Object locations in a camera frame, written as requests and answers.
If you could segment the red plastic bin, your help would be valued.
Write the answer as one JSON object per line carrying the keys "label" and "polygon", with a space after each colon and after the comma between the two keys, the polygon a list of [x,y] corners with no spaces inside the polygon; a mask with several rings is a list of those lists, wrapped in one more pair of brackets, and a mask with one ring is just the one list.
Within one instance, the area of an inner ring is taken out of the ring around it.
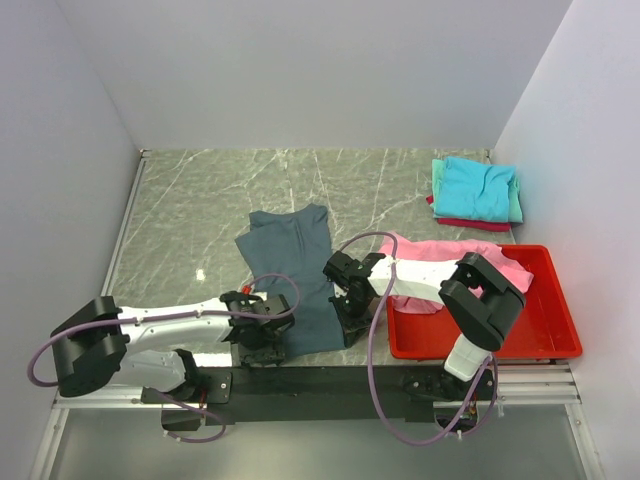
{"label": "red plastic bin", "polygon": [[[502,251],[534,278],[525,293],[525,308],[497,358],[542,361],[580,356],[579,336],[548,250],[541,245],[504,244]],[[392,299],[387,301],[387,323],[391,354],[397,359],[443,360],[459,336],[447,310],[403,313]]]}

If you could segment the crimson folded t shirt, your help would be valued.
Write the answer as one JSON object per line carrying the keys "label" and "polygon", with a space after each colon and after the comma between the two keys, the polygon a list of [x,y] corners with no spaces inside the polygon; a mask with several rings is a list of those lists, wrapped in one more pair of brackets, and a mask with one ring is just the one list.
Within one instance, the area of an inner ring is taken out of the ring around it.
{"label": "crimson folded t shirt", "polygon": [[444,218],[444,217],[437,217],[436,221],[441,225],[455,226],[455,227],[462,227],[462,228],[473,228],[473,229],[489,231],[489,232],[503,233],[511,230],[511,225],[509,223],[485,222],[485,221],[479,221],[479,220],[466,220],[466,219]]}

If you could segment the pink t shirt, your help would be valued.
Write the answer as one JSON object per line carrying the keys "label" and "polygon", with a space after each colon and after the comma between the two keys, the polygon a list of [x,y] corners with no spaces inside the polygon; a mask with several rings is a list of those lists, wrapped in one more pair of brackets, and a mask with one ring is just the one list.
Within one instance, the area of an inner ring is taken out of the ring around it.
{"label": "pink t shirt", "polygon": [[[444,241],[425,240],[412,242],[395,233],[398,240],[397,258],[428,262],[459,260],[465,253],[479,253],[522,293],[531,286],[534,274],[516,260],[507,258],[503,249],[494,243],[481,240]],[[393,308],[407,314],[435,314],[442,304],[405,296],[392,296]]]}

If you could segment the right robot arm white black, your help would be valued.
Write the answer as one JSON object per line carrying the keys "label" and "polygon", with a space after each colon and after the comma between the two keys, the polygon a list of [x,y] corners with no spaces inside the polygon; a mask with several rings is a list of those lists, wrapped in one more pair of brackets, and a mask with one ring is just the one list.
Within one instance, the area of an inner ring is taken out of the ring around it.
{"label": "right robot arm white black", "polygon": [[524,294],[474,252],[440,262],[383,253],[370,253],[359,261],[336,252],[323,274],[344,292],[330,302],[345,328],[370,325],[367,311],[375,298],[401,296],[443,305],[460,331],[444,371],[463,382],[472,380],[483,361],[503,347],[526,305]]}

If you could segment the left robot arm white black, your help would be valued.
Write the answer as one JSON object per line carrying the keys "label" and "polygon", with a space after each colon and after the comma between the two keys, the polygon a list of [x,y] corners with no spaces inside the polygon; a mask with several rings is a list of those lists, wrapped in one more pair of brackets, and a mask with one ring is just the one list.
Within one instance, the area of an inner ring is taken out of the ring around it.
{"label": "left robot arm white black", "polygon": [[51,334],[58,391],[74,398],[118,384],[186,400],[209,384],[185,350],[187,343],[239,344],[249,352],[273,349],[281,358],[282,337],[295,323],[293,311],[282,295],[237,291],[160,308],[119,307],[113,297],[99,297]]}

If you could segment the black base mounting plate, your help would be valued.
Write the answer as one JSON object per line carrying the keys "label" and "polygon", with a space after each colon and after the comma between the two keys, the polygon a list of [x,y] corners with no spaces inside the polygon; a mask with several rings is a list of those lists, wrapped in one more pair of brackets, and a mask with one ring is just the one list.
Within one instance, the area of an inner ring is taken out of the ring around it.
{"label": "black base mounting plate", "polygon": [[[373,368],[379,402],[390,419],[432,423],[435,406],[451,412],[471,384],[439,366]],[[203,403],[225,422],[364,420],[378,417],[364,366],[210,367],[185,403]]]}

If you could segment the aluminium extrusion rail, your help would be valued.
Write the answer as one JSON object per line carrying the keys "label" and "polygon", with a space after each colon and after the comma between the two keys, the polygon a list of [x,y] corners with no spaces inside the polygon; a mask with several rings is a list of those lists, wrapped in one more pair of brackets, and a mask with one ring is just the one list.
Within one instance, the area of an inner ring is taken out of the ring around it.
{"label": "aluminium extrusion rail", "polygon": [[[73,409],[172,409],[162,401],[147,402],[140,387],[105,387],[83,397],[54,398],[51,413],[29,477],[47,479],[53,470],[65,426]],[[511,406],[562,406],[576,446],[581,447],[580,429],[585,425],[581,399],[567,363],[504,364],[499,369],[500,414]]]}

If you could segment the slate blue t shirt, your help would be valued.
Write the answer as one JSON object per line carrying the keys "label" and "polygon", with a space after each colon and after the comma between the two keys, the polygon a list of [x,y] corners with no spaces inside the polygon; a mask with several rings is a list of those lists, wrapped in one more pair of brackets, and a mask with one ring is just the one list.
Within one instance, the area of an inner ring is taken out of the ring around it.
{"label": "slate blue t shirt", "polygon": [[334,286],[323,274],[332,255],[328,209],[309,204],[288,214],[254,211],[249,231],[236,246],[258,280],[257,291],[282,295],[291,305],[295,323],[283,335],[289,357],[345,348],[340,321],[329,298]]}

